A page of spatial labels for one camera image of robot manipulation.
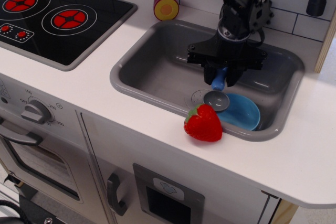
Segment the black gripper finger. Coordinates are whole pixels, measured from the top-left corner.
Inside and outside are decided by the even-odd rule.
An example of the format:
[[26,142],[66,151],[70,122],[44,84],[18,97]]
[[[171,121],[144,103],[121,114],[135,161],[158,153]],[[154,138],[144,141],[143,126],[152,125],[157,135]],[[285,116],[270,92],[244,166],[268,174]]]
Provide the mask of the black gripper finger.
[[216,77],[217,69],[209,64],[204,66],[204,82],[211,85]]
[[226,82],[228,87],[232,87],[242,77],[243,73],[247,70],[246,67],[228,67]]

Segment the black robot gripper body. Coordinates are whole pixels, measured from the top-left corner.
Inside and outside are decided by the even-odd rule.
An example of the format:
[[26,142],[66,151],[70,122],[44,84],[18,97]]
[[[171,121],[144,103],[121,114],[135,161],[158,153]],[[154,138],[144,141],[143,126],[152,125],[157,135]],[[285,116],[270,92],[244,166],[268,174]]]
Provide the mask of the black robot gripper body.
[[249,40],[249,35],[237,38],[228,31],[216,34],[209,40],[188,45],[187,62],[230,70],[260,70],[268,54],[260,47],[263,41]]

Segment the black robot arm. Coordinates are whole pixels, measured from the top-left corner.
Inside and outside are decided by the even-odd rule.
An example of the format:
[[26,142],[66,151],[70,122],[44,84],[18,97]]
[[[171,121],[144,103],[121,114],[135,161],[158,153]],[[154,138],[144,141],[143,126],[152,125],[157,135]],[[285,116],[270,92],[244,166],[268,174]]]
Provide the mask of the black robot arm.
[[216,34],[188,46],[187,62],[203,67],[204,81],[211,84],[217,71],[227,69],[226,83],[236,84],[244,71],[260,70],[267,53],[263,27],[274,14],[271,0],[223,0]]

